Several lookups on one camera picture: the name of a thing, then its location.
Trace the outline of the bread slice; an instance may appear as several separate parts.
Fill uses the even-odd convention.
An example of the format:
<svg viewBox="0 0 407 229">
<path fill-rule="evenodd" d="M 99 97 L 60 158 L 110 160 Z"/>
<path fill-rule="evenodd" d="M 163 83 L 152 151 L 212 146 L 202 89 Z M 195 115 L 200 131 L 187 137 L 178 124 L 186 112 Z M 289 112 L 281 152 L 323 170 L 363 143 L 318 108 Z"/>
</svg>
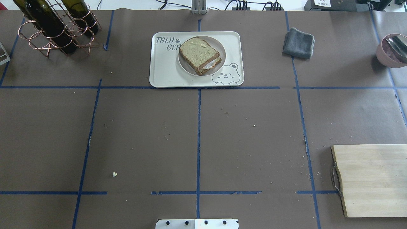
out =
<svg viewBox="0 0 407 229">
<path fill-rule="evenodd" d="M 206 70 L 206 71 L 201 71 L 201 70 L 195 70 L 195 72 L 196 72 L 196 74 L 198 74 L 198 75 L 204 75 L 204 74 L 206 74 L 209 70 Z"/>
<path fill-rule="evenodd" d="M 184 60 L 194 69 L 201 70 L 206 64 L 220 57 L 220 53 L 202 38 L 193 37 L 179 48 Z"/>
</svg>

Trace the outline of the white serving tray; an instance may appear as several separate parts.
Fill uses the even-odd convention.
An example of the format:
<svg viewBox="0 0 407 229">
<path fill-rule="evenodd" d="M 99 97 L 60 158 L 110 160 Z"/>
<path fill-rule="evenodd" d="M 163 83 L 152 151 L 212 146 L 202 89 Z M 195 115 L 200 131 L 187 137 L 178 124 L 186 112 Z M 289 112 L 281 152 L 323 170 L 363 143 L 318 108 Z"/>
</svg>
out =
<svg viewBox="0 0 407 229">
<path fill-rule="evenodd" d="M 209 36 L 225 48 L 226 59 L 214 74 L 194 76 L 181 69 L 180 45 L 195 36 Z M 157 32 L 152 37 L 149 82 L 153 87 L 236 87 L 244 82 L 240 35 L 234 31 Z"/>
</svg>

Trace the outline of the fried egg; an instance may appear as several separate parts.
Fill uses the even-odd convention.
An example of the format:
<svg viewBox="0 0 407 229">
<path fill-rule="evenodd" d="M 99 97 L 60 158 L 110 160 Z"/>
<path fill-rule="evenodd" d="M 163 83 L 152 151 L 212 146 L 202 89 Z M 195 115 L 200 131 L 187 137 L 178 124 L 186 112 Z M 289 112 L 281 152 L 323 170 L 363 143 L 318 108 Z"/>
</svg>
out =
<svg viewBox="0 0 407 229">
<path fill-rule="evenodd" d="M 216 66 L 219 62 L 221 62 L 221 61 L 222 61 L 222 59 L 221 59 L 220 57 L 218 57 L 218 58 L 214 59 L 213 61 L 209 62 L 208 64 L 206 64 L 206 65 L 201 69 L 201 71 L 209 70 L 209 69 L 215 67 L 215 66 Z"/>
</svg>

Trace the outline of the grey folded cloth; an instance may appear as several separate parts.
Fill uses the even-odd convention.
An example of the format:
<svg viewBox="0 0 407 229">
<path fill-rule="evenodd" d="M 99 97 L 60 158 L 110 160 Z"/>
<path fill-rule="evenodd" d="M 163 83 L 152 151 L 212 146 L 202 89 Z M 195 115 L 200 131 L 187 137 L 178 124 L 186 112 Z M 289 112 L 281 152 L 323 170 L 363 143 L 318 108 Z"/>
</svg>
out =
<svg viewBox="0 0 407 229">
<path fill-rule="evenodd" d="M 310 59 L 314 53 L 314 36 L 291 27 L 285 35 L 283 53 L 302 59 Z"/>
</svg>

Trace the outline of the dark wine bottle middle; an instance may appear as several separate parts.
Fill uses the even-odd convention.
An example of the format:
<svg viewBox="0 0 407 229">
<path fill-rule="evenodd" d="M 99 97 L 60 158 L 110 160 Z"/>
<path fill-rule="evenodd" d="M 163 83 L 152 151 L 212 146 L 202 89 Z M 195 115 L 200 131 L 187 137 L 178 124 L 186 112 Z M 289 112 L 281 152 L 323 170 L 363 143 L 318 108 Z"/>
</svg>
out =
<svg viewBox="0 0 407 229">
<path fill-rule="evenodd" d="M 77 27 L 84 30 L 85 35 L 91 37 L 97 34 L 99 31 L 97 22 L 83 0 L 63 0 L 62 3 L 75 20 Z"/>
</svg>

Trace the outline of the dark wine bottle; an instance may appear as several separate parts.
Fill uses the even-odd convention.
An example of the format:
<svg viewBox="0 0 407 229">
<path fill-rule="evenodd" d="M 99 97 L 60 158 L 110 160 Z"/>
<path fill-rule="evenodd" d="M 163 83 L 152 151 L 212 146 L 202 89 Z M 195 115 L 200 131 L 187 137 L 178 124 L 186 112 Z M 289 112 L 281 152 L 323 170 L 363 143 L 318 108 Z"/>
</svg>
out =
<svg viewBox="0 0 407 229">
<path fill-rule="evenodd" d="M 35 28 L 38 31 L 41 31 L 40 26 L 38 25 L 35 18 L 30 14 L 30 12 L 28 11 L 28 9 L 26 7 L 26 0 L 13 0 L 13 2 L 23 12 L 25 18 L 32 21 L 32 24 L 35 26 Z"/>
<path fill-rule="evenodd" d="M 27 0 L 26 7 L 43 33 L 52 40 L 55 46 L 66 54 L 76 51 L 77 47 L 73 43 L 72 37 L 68 35 L 64 23 L 46 0 Z"/>
<path fill-rule="evenodd" d="M 91 37 L 97 34 L 99 31 L 97 22 L 83 0 L 63 0 L 62 3 L 75 20 L 77 27 L 84 30 L 85 35 Z"/>
</svg>

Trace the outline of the wooden cutting board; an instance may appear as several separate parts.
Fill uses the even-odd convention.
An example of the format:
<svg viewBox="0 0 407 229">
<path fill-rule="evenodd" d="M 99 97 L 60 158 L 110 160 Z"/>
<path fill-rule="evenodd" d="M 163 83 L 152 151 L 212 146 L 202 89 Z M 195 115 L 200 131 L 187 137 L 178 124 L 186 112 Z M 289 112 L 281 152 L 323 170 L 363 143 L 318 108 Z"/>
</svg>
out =
<svg viewBox="0 0 407 229">
<path fill-rule="evenodd" d="M 407 216 L 406 144 L 333 145 L 331 152 L 345 217 Z"/>
</svg>

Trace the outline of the pink bowl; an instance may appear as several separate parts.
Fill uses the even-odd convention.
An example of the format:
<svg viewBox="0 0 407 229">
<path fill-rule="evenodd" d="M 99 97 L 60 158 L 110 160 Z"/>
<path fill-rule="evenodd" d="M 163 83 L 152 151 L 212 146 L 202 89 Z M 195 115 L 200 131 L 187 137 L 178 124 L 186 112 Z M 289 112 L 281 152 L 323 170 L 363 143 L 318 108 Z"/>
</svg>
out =
<svg viewBox="0 0 407 229">
<path fill-rule="evenodd" d="M 398 33 L 393 33 L 393 34 L 388 34 L 387 36 L 385 36 L 384 38 L 381 39 L 381 41 L 379 42 L 377 48 L 376 48 L 376 57 L 378 59 L 378 61 L 386 66 L 386 67 L 390 67 L 390 68 L 401 68 L 401 67 L 405 67 L 407 64 L 400 61 L 397 57 L 396 54 L 393 52 L 391 46 L 389 45 L 389 43 L 387 42 L 387 38 L 391 38 L 393 36 L 396 35 L 402 35 L 402 34 L 398 34 Z"/>
</svg>

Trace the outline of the dark wine bottle front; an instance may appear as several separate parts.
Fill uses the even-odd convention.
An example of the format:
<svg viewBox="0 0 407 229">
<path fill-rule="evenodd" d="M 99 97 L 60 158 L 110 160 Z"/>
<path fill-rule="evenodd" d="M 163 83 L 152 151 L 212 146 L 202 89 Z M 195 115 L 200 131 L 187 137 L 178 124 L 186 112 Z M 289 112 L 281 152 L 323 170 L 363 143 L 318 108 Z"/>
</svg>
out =
<svg viewBox="0 0 407 229">
<path fill-rule="evenodd" d="M 76 51 L 77 47 L 73 43 L 72 37 L 68 35 L 64 23 L 46 0 L 27 0 L 26 7 L 43 33 L 52 40 L 55 46 L 66 54 Z"/>
</svg>

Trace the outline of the dark wine bottle back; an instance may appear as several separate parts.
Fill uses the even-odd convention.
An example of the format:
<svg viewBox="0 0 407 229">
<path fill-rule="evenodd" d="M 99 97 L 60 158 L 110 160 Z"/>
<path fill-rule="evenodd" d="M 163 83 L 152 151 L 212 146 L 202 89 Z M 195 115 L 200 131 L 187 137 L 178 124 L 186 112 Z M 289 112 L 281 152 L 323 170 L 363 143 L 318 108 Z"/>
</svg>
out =
<svg viewBox="0 0 407 229">
<path fill-rule="evenodd" d="M 13 2 L 23 12 L 25 18 L 32 21 L 32 24 L 35 26 L 35 28 L 38 31 L 41 31 L 40 26 L 38 25 L 35 18 L 30 14 L 30 12 L 28 11 L 28 9 L 26 7 L 26 0 L 13 0 Z"/>
</svg>

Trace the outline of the metal scoop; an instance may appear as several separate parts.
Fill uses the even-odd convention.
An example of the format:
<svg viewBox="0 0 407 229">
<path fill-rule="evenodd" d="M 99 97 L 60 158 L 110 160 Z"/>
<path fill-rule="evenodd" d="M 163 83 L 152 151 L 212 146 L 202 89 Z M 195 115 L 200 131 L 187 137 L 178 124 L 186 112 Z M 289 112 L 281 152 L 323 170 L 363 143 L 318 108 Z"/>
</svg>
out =
<svg viewBox="0 0 407 229">
<path fill-rule="evenodd" d="M 407 37 L 401 34 L 385 38 L 398 61 L 407 63 Z"/>
</svg>

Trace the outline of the aluminium frame post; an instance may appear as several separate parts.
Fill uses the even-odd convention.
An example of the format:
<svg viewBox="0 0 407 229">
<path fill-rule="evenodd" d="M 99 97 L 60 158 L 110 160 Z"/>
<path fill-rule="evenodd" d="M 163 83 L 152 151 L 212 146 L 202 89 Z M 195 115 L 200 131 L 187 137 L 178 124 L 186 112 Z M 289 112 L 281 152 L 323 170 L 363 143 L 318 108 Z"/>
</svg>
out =
<svg viewBox="0 0 407 229">
<path fill-rule="evenodd" d="M 191 1 L 191 12 L 196 15 L 204 15 L 207 13 L 208 8 L 206 5 L 206 0 L 192 0 Z"/>
</svg>

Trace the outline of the white pillar mount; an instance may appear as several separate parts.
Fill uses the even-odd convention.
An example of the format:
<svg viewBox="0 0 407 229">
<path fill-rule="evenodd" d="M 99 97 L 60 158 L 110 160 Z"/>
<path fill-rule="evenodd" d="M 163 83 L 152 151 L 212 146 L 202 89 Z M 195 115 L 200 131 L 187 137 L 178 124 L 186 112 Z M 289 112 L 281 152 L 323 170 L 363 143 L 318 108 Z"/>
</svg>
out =
<svg viewBox="0 0 407 229">
<path fill-rule="evenodd" d="M 239 229 L 237 219 L 162 219 L 156 229 Z"/>
</svg>

